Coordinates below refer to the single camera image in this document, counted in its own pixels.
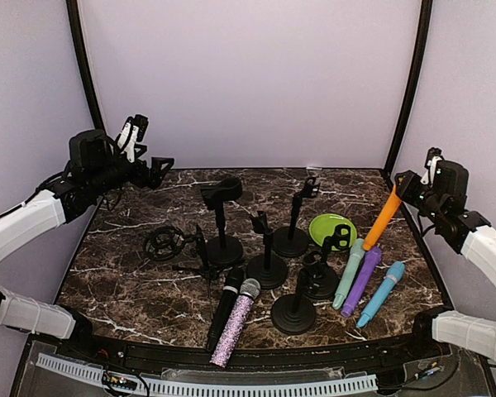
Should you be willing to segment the mint green microphone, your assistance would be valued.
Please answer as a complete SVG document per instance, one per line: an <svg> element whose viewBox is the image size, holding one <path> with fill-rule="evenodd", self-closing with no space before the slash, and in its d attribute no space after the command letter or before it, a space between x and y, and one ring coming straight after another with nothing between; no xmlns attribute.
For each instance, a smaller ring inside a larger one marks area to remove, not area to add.
<svg viewBox="0 0 496 397"><path fill-rule="evenodd" d="M342 307L347 295L351 290L356 272L365 255L365 250L363 249L364 242L365 240L363 238L357 238L350 249L348 261L346 263L346 267L344 269L339 285L337 286L335 298L332 304L332 307L335 310L338 310Z"/></svg>

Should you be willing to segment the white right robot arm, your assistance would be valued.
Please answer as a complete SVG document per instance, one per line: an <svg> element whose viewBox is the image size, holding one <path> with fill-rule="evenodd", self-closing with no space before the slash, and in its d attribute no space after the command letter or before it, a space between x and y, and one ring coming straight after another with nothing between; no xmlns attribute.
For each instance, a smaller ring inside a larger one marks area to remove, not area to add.
<svg viewBox="0 0 496 397"><path fill-rule="evenodd" d="M436 156L420 176L408 170L395 175L395 193L403 202L429 218L434 233L452 250L478 267L496 288L496 229L477 211L465 208L468 170ZM496 321L441 309L430 327L419 328L406 339L405 351L422 359L437 342L446 342L496 362Z"/></svg>

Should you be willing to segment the lime green plate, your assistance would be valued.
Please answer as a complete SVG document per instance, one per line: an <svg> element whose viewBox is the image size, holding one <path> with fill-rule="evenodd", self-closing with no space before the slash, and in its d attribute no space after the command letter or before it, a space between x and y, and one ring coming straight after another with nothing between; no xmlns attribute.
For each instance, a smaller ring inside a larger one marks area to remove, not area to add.
<svg viewBox="0 0 496 397"><path fill-rule="evenodd" d="M333 251L348 251L354 244L357 238L357 231L355 225L348 218L345 218L335 213L324 213L316 216L309 225L309 234L313 242L318 246L322 243L326 236L331 236L336 226L347 225L349 228L349 237L346 238L348 242L343 242L339 246L334 246Z"/></svg>

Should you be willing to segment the orange microphone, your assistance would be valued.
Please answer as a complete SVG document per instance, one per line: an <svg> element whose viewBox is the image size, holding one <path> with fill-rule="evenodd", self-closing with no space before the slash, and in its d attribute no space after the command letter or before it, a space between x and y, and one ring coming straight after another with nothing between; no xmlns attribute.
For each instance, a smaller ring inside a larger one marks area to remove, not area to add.
<svg viewBox="0 0 496 397"><path fill-rule="evenodd" d="M364 239L362 245L363 250L370 251L371 248L377 244L378 240L381 238L384 230L389 225L389 222L393 218L394 214L398 211L401 203L402 200L397 195L396 187L393 187L388 200L386 201L379 216L375 220L374 225Z"/></svg>

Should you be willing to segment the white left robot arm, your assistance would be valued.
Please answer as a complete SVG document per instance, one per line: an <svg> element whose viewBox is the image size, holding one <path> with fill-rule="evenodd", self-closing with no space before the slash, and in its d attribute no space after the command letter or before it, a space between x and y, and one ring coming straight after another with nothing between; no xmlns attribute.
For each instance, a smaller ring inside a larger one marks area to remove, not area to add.
<svg viewBox="0 0 496 397"><path fill-rule="evenodd" d="M69 140L64 170L41 183L34 194L0 215L0 262L38 236L70 223L113 189L126 183L158 188L174 159L141 159L144 134L131 127L116 141L103 130L80 132ZM13 293L0 286L0 325L67 340L83 361L94 360L100 343L79 326L79 316L55 304Z"/></svg>

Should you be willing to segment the left black corner post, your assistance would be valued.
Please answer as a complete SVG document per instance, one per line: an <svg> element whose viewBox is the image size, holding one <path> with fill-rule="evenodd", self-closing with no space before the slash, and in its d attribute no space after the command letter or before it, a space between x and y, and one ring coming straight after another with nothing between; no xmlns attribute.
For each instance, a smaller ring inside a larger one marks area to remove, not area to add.
<svg viewBox="0 0 496 397"><path fill-rule="evenodd" d="M66 6L79 74L94 126L93 130L80 132L69 140L71 172L75 178L81 180L109 179L114 171L116 157L113 153L113 141L104 128L93 85L79 17L79 2L66 1Z"/></svg>

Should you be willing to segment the black tripod microphone stand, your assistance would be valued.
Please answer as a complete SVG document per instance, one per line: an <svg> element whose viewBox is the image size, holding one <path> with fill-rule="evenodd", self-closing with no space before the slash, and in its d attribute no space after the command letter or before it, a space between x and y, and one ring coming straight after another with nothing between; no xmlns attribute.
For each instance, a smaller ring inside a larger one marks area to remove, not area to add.
<svg viewBox="0 0 496 397"><path fill-rule="evenodd" d="M171 268L172 270L201 276L205 280L207 297L210 303L210 314L213 317L212 282L218 280L224 270L243 264L245 260L243 258L234 260L232 265L213 265L209 260L207 242L199 225L196 226L196 232L193 234L184 233L178 227L172 225L158 227L146 236L142 248L148 259L154 262L166 262L180 255L187 245L192 245L190 256L200 260L199 267L172 265Z"/></svg>

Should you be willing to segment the glitter purple silver-head microphone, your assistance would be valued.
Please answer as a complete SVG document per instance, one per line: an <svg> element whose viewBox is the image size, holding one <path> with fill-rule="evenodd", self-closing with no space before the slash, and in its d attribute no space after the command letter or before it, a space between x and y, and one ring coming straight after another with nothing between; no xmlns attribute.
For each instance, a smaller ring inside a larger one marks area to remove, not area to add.
<svg viewBox="0 0 496 397"><path fill-rule="evenodd" d="M260 291L261 285L257 279L248 278L242 283L240 293L209 361L211 364L221 368L227 366Z"/></svg>

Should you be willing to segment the black front table rail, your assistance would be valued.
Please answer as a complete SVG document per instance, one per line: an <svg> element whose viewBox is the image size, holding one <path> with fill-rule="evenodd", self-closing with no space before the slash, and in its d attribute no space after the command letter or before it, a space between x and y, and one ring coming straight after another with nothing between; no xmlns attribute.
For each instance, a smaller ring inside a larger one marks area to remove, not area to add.
<svg viewBox="0 0 496 397"><path fill-rule="evenodd" d="M342 367L352 370L391 370L415 360L445 358L452 348L429 342L413 347L413 336L403 334L372 342L356 342L324 347L242 350L232 353L227 371L285 371ZM164 369L214 371L211 354L202 348L167 347L140 342L124 342L109 337L91 337L86 347L69 342L59 345L64 356L98 361L111 368L121 367L146 373Z"/></svg>

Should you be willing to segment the black round-base stand front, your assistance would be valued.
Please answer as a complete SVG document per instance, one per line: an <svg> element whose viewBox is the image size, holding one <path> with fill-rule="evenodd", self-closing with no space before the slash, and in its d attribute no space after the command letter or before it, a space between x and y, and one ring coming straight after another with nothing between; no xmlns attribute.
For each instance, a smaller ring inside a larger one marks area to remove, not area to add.
<svg viewBox="0 0 496 397"><path fill-rule="evenodd" d="M264 253L254 256L246 267L246 276L259 281L263 290L276 289L284 284L289 268L280 257L272 253L274 231L268 224L264 211L251 215L253 231L263 236Z"/></svg>

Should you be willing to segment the black round-base stand orange mic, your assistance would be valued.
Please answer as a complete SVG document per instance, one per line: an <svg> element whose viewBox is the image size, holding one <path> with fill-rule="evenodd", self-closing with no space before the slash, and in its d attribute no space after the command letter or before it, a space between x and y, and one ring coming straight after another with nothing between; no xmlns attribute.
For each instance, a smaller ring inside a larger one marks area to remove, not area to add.
<svg viewBox="0 0 496 397"><path fill-rule="evenodd" d="M207 209L215 212L218 229L218 236L207 241L207 258L221 268L235 265L243 256L243 246L238 238L226 234L224 203L242 196L241 179L228 177L218 184L203 186L200 192Z"/></svg>

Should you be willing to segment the black handheld microphone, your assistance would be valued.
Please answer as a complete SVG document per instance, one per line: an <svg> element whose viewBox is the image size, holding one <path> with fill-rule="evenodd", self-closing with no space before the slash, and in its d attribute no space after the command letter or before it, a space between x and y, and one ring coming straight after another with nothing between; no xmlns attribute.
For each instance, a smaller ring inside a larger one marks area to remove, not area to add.
<svg viewBox="0 0 496 397"><path fill-rule="evenodd" d="M211 326L207 333L205 350L213 352L226 326L232 308L236 302L237 295L244 281L244 270L240 267L232 268L227 274L222 295L212 318Z"/></svg>

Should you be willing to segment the right black corner post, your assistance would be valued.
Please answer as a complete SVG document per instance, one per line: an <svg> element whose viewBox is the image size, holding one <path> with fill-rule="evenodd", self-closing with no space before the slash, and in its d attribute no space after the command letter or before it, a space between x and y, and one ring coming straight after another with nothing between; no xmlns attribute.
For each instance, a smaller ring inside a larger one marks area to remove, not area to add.
<svg viewBox="0 0 496 397"><path fill-rule="evenodd" d="M394 166L398 159L399 152L403 144L403 138L407 130L408 121L413 108L413 102L417 92L417 85L422 70L425 49L427 46L428 32L432 19L432 0L422 0L417 24L417 33L413 48L413 56L408 72L408 80L403 95L398 120L393 133L388 156L384 163L383 171L387 177L393 174Z"/></svg>

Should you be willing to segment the black round-base stand blue mic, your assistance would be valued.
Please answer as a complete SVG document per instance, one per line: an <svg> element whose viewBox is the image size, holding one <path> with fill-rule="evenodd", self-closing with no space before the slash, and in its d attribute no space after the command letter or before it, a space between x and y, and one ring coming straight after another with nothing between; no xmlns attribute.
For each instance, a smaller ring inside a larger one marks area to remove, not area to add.
<svg viewBox="0 0 496 397"><path fill-rule="evenodd" d="M351 245L351 227L338 224L331 235L324 237L320 251L311 251L303 258L303 265L308 271L310 285L306 295L310 299L333 299L340 277L332 269L327 259L333 247L347 250Z"/></svg>

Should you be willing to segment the black round-base stand purple mic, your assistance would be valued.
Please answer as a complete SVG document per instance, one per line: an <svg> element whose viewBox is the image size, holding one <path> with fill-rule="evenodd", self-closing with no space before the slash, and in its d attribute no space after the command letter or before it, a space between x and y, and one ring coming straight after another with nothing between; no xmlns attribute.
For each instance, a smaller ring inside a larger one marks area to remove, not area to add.
<svg viewBox="0 0 496 397"><path fill-rule="evenodd" d="M316 180L313 176L305 180L303 188L293 195L289 226L280 227L274 232L273 249L280 256L295 258L308 249L309 236L297 227L297 221L303 200L317 197L320 184Z"/></svg>

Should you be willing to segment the black round-base stand mint mic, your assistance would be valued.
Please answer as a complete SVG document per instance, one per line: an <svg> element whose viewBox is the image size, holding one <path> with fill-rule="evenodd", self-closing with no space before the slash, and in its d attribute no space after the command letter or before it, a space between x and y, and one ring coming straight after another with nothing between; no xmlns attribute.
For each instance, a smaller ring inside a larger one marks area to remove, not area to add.
<svg viewBox="0 0 496 397"><path fill-rule="evenodd" d="M317 312L307 292L316 293L319 284L309 272L301 269L298 273L294 294L278 298L271 308L272 324L287 335L300 335L308 331L316 321Z"/></svg>

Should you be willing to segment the blue microphone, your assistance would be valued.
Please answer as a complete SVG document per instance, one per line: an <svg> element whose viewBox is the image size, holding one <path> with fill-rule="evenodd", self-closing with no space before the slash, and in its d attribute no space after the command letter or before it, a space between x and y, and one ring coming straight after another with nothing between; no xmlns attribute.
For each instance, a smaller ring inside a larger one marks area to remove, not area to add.
<svg viewBox="0 0 496 397"><path fill-rule="evenodd" d="M356 324L358 328L364 327L374 318L395 285L403 278L404 271L405 265L401 261L395 261L389 267L379 288L375 291L373 297L361 312L360 318Z"/></svg>

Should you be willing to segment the black corner post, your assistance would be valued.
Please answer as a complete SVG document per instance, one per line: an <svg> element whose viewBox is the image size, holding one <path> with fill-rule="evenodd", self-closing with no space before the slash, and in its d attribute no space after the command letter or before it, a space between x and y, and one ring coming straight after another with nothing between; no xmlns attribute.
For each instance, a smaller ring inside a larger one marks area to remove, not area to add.
<svg viewBox="0 0 496 397"><path fill-rule="evenodd" d="M79 17L79 2L66 1L66 6L79 74L94 126L93 130L80 132L69 140L71 172L75 178L81 180L109 179L114 171L116 157L113 153L113 141L104 128L93 85Z"/></svg>
<svg viewBox="0 0 496 397"><path fill-rule="evenodd" d="M407 130L408 121L413 108L413 102L417 92L417 85L422 70L425 49L427 46L428 32L432 19L432 0L422 0L417 24L417 33L413 48L413 56L408 72L408 80L403 95L398 120L393 133L388 156L384 163L383 171L387 177L393 174L394 166L398 159L399 152L403 144L403 138Z"/></svg>

